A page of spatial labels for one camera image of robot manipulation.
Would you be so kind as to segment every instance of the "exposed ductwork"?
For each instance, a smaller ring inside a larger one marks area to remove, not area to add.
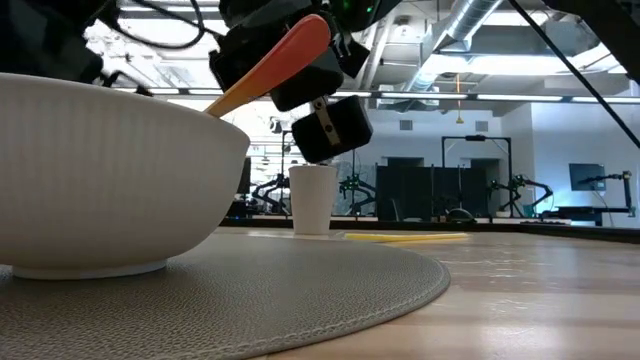
[[[423,63],[403,90],[427,91],[440,75],[437,66],[429,62],[433,51],[445,47],[468,51],[471,37],[501,3],[502,0],[456,0],[451,15],[441,23],[429,26],[421,46]]]
[[[445,33],[454,41],[470,40],[502,0],[457,0]],[[446,46],[446,39],[438,47]]]

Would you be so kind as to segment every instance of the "monitor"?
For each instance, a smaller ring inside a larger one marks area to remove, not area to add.
[[[242,176],[240,177],[240,184],[238,184],[237,194],[248,194],[251,192],[251,157],[244,159],[244,166],[242,168]]]
[[[604,165],[600,164],[569,164],[571,177],[571,191],[605,191],[605,180],[585,181],[589,178],[605,176]]]

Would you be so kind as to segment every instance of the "placemat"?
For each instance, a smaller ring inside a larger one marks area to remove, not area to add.
[[[0,266],[0,359],[241,359],[353,333],[449,285],[377,244],[213,235],[131,277],[35,281]]]

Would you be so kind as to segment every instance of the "white wall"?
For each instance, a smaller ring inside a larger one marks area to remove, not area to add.
[[[535,179],[533,119],[531,114],[531,104],[526,104],[503,116],[502,135],[511,138],[513,175],[523,174],[530,179]],[[500,181],[506,185],[509,182],[508,164],[504,160],[500,165]],[[521,195],[523,204],[530,204],[534,201],[533,193],[530,191],[522,191]],[[500,198],[503,202],[506,202],[509,195],[507,192],[501,191]]]
[[[638,96],[637,85],[634,86],[636,88],[620,95]],[[614,109],[640,136],[640,107],[627,105]],[[530,113],[531,128],[527,112]],[[569,163],[603,164],[607,174],[630,170],[633,173],[632,197],[634,206],[638,206],[640,149],[600,105],[525,105],[503,117],[502,128],[505,136],[514,138],[514,174],[524,172],[554,191],[555,199],[539,205],[539,212],[549,209],[552,202],[555,206],[603,206],[591,192],[571,191]],[[602,195],[609,206],[624,206],[621,181],[608,181],[607,191]],[[626,214],[614,214],[613,220],[617,227],[640,227],[639,218],[629,218]],[[604,226],[611,225],[608,215],[603,216],[603,222]]]
[[[374,135],[368,145],[358,149],[363,164],[386,165],[388,157],[421,157],[425,166],[442,162],[441,137],[474,135],[477,120],[489,121],[486,136],[500,136],[500,119],[494,118],[490,111],[463,111],[464,124],[456,124],[458,113],[409,111],[398,113],[391,110],[368,110]],[[400,131],[399,120],[413,120],[413,131]],[[469,159],[501,159],[502,150],[491,142],[470,143],[449,140],[447,147],[454,144],[447,153],[447,166],[469,166]],[[342,159],[350,161],[347,153]]]

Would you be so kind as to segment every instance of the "table surface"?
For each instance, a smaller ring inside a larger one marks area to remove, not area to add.
[[[640,246],[515,233],[393,246],[446,264],[449,290],[386,324],[256,359],[640,359]]]

